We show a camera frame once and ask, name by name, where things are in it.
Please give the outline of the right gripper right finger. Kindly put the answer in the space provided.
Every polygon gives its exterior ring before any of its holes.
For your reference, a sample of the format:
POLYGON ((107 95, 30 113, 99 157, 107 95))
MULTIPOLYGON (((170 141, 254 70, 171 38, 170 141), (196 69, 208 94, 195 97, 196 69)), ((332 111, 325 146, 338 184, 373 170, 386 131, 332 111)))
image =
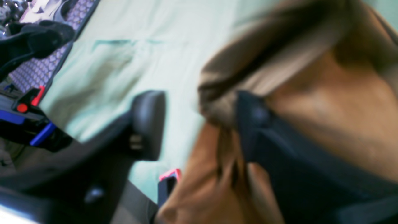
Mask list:
POLYGON ((397 184, 324 151, 249 92, 237 93, 236 121, 243 156, 269 174, 287 224, 397 223, 397 184))

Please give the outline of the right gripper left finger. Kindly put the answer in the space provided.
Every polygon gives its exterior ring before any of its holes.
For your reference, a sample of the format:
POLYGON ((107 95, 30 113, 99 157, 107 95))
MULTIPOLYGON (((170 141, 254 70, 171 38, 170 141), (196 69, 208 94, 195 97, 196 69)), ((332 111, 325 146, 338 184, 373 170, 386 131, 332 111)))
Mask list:
POLYGON ((88 142, 2 177, 1 223, 110 223, 134 162, 159 158, 165 111, 165 92, 145 91, 88 142))

